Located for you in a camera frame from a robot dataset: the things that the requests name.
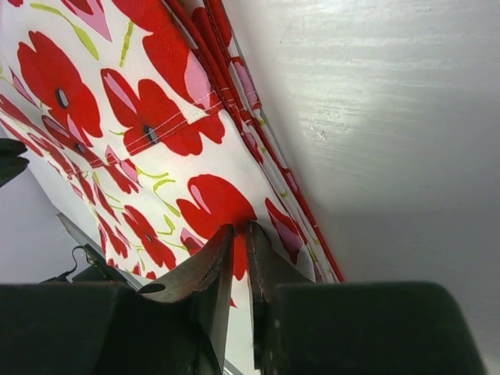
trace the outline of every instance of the black flower center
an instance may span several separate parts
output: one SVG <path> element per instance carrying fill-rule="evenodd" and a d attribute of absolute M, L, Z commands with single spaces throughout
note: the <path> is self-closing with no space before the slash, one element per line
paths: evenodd
<path fill-rule="evenodd" d="M 58 104 L 64 109 L 68 108 L 70 105 L 70 101 L 68 100 L 66 93 L 60 88 L 56 88 L 55 98 L 57 99 Z"/>
<path fill-rule="evenodd" d="M 83 145 L 81 145 L 80 143 L 75 143 L 75 148 L 78 150 L 78 152 L 80 154 L 85 153 L 85 147 Z"/>
<path fill-rule="evenodd" d="M 159 137 L 158 134 L 155 132 L 155 130 L 152 127 L 149 127 L 148 125 L 144 126 L 144 133 L 148 137 L 148 140 L 156 145 L 159 143 Z"/>

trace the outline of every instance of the stitching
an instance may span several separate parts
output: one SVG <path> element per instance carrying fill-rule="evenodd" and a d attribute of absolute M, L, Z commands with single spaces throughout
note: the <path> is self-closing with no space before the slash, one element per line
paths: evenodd
<path fill-rule="evenodd" d="M 215 93 L 215 91 L 214 91 L 214 90 L 211 90 L 211 91 L 209 92 L 209 94 L 207 94 L 207 95 L 206 95 L 206 96 L 204 96 L 203 98 L 200 98 L 198 101 L 193 102 L 193 105 L 194 105 L 194 104 L 199 104 L 201 101 L 203 101 L 203 99 L 208 98 L 208 97 L 209 97 L 211 94 L 213 94 L 213 93 Z M 198 108 L 198 109 L 200 109 L 200 110 L 204 110 L 204 111 L 206 112 L 206 111 L 209 111 L 210 109 L 214 109 L 215 107 L 217 107 L 218 105 L 221 105 L 221 104 L 222 104 L 222 103 L 218 102 L 218 103 L 216 103 L 216 104 L 214 104 L 214 105 L 212 105 L 212 106 L 208 107 L 207 109 L 201 109 L 201 108 L 198 108 L 198 107 L 196 107 L 196 108 Z M 182 111 L 183 111 L 183 110 L 186 110 L 186 109 L 189 109 L 189 108 L 190 108 L 189 106 L 185 106 L 185 107 L 183 107 L 181 110 L 179 110 L 179 112 L 176 112 L 174 115 L 172 115 L 171 117 L 169 117 L 169 118 L 168 118 L 168 119 L 166 119 L 165 121 L 161 122 L 161 123 L 160 123 L 160 125 L 158 125 L 157 127 L 152 128 L 152 129 L 153 129 L 154 131 L 158 130 L 159 128 L 161 128 L 161 127 L 163 127 L 164 125 L 166 125 L 166 123 L 168 123 L 169 121 L 171 121 L 174 117 L 179 116 L 179 115 L 182 115 Z M 172 135 L 174 135 L 174 134 L 176 133 L 176 130 L 177 130 L 177 128 L 178 128 L 180 125 L 182 125 L 183 123 L 185 123 L 185 122 L 187 122 L 187 121 L 193 120 L 196 116 L 189 116 L 188 118 L 184 118 L 184 120 L 180 121 L 180 122 L 179 122 L 178 124 L 176 124 L 176 125 L 175 125 L 175 126 L 174 126 L 171 130 L 169 130 L 168 132 L 166 132 L 166 133 L 165 133 L 165 134 L 161 137 L 161 139 L 166 139 L 166 138 L 168 138 L 168 137 L 171 137 Z M 136 140 L 132 141 L 132 142 L 130 143 L 130 145 L 132 145 L 133 143 L 137 143 L 137 142 L 139 142 L 141 139 L 146 138 L 146 137 L 147 137 L 147 135 L 145 134 L 145 135 L 143 135 L 143 136 L 139 137 L 138 139 L 136 139 Z M 135 152 L 135 151 L 137 151 L 137 149 L 136 149 L 136 148 L 133 148 L 133 149 L 132 149 L 129 153 L 132 153 L 132 152 Z M 102 160 L 98 160 L 97 162 L 94 162 L 94 163 L 89 163 L 89 164 L 90 164 L 90 166 L 91 166 L 91 167 L 104 165 L 104 163 L 102 162 Z"/>
<path fill-rule="evenodd" d="M 213 105 L 212 107 L 208 108 L 207 110 L 209 110 L 209 109 L 213 109 L 213 108 L 217 107 L 218 105 L 222 106 L 222 103 L 218 103 L 218 104 L 216 104 L 216 105 Z M 188 128 L 190 125 L 192 125 L 192 123 L 188 124 L 186 127 L 181 127 L 181 128 L 179 129 L 179 127 L 180 127 L 183 123 L 186 123 L 186 122 L 188 122 L 188 121 L 190 121 L 190 120 L 193 120 L 195 117 L 196 117 L 196 116 L 191 116 L 191 117 L 189 117 L 189 118 L 187 118 L 187 119 L 182 120 L 181 122 L 179 122 L 179 123 L 178 123 L 178 124 L 177 124 L 177 125 L 176 125 L 173 129 L 172 129 L 172 131 L 171 131 L 170 133 L 168 133 L 168 134 L 164 134 L 164 135 L 163 135 L 160 139 L 161 139 L 162 141 L 164 141 L 164 140 L 166 140 L 166 139 L 168 139 L 168 138 L 172 137 L 173 135 L 175 135 L 175 134 L 177 134 L 177 133 L 181 132 L 182 130 L 184 130 L 184 129 Z M 141 151 L 143 148 L 147 148 L 147 147 L 149 147 L 149 146 L 150 146 L 150 145 L 140 145 L 139 147 L 132 149 L 129 153 L 131 154 L 131 153 L 139 152 L 139 151 Z"/>

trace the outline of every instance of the poppy-patterned curtain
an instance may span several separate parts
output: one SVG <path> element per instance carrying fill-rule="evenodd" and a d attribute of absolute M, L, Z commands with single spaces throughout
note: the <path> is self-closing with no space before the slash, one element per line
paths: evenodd
<path fill-rule="evenodd" d="M 0 122 L 87 204 L 109 265 L 155 279 L 232 223 L 238 304 L 257 220 L 307 277 L 341 279 L 220 0 L 8 0 L 1 16 Z"/>

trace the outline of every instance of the flower petal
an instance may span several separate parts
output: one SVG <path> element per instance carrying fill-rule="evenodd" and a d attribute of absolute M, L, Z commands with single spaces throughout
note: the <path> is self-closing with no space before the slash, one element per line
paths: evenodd
<path fill-rule="evenodd" d="M 33 104 L 35 107 L 37 106 L 34 103 L 34 100 L 30 97 L 28 92 L 26 91 L 26 88 L 24 88 L 23 83 L 20 81 L 20 79 L 17 77 L 17 75 L 14 74 L 13 70 L 10 70 L 10 74 L 12 75 L 12 82 L 14 83 L 14 87 L 16 90 L 31 104 Z"/>
<path fill-rule="evenodd" d="M 290 217 L 281 213 L 269 198 L 266 198 L 266 207 L 271 223 L 276 228 L 284 249 L 287 251 L 290 260 L 297 264 L 298 253 L 304 245 L 304 241 L 298 234 L 295 223 Z"/>
<path fill-rule="evenodd" d="M 193 101 L 202 104 L 205 109 L 210 107 L 211 87 L 209 78 L 193 52 L 189 52 L 187 56 L 184 81 L 187 93 Z"/>

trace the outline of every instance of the green stem print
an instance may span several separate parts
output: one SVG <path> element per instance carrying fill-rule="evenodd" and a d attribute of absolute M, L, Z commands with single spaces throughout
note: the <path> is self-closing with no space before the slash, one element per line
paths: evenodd
<path fill-rule="evenodd" d="M 128 21 L 127 33 L 123 37 L 122 55 L 120 56 L 120 68 L 123 68 L 123 64 L 125 63 L 125 58 L 127 57 L 128 48 L 130 47 L 130 37 L 132 36 L 133 31 L 134 31 L 134 23 L 130 20 Z"/>
<path fill-rule="evenodd" d="M 175 207 L 173 207 L 170 203 L 168 203 L 165 199 L 163 199 L 162 197 L 159 196 L 158 194 L 158 189 L 164 185 L 164 184 L 168 184 L 169 182 L 175 182 L 175 180 L 169 180 L 169 179 L 166 179 L 166 180 L 161 180 L 161 181 L 158 181 L 154 186 L 153 186 L 153 193 L 155 193 L 156 197 L 163 202 L 163 204 L 169 209 L 169 211 L 171 211 L 171 213 L 177 217 L 180 217 L 180 212 L 178 209 L 176 209 Z"/>
<path fill-rule="evenodd" d="M 95 183 L 96 183 L 96 184 L 97 184 L 97 185 L 101 188 L 101 191 L 104 193 L 104 195 L 105 195 L 106 197 L 108 197 L 108 198 L 112 199 L 112 200 L 113 200 L 114 202 L 116 202 L 116 203 L 120 203 L 120 204 L 122 204 L 122 202 L 121 202 L 118 198 L 113 197 L 111 194 L 106 193 L 106 192 L 102 189 L 102 186 L 101 186 L 101 181 L 99 181 L 99 177 L 98 177 L 98 175 L 97 175 L 97 173 L 96 173 L 96 172 L 93 172 L 93 174 L 92 174 L 92 179 L 93 179 L 93 180 L 95 181 Z M 115 205 L 111 205 L 111 204 L 109 204 L 109 202 L 108 202 L 108 205 L 109 205 L 109 207 L 111 207 L 111 208 L 113 208 L 113 209 L 118 209 L 118 210 L 120 210 L 120 211 L 123 211 L 123 207 L 117 207 L 117 206 L 115 206 Z"/>
<path fill-rule="evenodd" d="M 117 131 L 108 130 L 108 132 L 111 134 L 114 134 L 114 135 L 119 135 L 119 136 L 125 135 L 124 131 L 117 132 Z"/>
<path fill-rule="evenodd" d="M 68 19 L 68 17 L 64 16 L 59 10 L 43 4 L 31 4 L 31 8 L 44 10 L 49 13 L 54 13 L 57 16 L 61 16 L 63 19 L 65 19 L 66 22 L 69 23 L 70 26 L 73 28 L 73 31 L 77 35 L 78 39 L 80 39 L 81 44 L 84 45 L 84 47 L 90 52 L 90 54 L 94 57 L 94 59 L 99 60 L 99 54 L 97 52 L 97 48 L 95 47 L 94 42 L 92 42 L 88 34 L 83 29 L 72 23 Z"/>
<path fill-rule="evenodd" d="M 139 256 L 139 261 L 141 262 L 141 269 L 142 271 L 146 271 L 146 265 L 144 264 L 144 260 Z"/>
<path fill-rule="evenodd" d="M 170 232 L 157 231 L 156 233 L 162 234 L 164 236 L 171 236 L 172 233 L 175 231 L 175 225 L 173 225 L 172 220 L 167 215 L 163 215 L 163 219 L 165 220 L 166 225 L 168 225 L 168 227 L 170 228 Z"/>
<path fill-rule="evenodd" d="M 164 178 L 164 177 L 167 177 L 169 175 L 168 172 L 165 172 L 163 174 L 149 174 L 149 173 L 146 173 L 144 170 L 142 170 L 141 168 L 139 168 L 138 166 L 135 166 L 135 169 L 137 170 L 137 173 L 138 174 L 143 174 L 145 175 L 146 177 L 149 177 L 149 178 L 153 178 L 155 180 L 159 180 L 160 178 Z"/>
<path fill-rule="evenodd" d="M 188 251 L 188 248 L 184 245 L 176 245 L 176 244 L 173 244 L 172 242 L 168 242 L 165 240 L 162 240 L 162 241 L 165 242 L 167 245 L 173 246 L 174 248 L 181 248 L 182 250 L 185 250 L 186 252 Z"/>

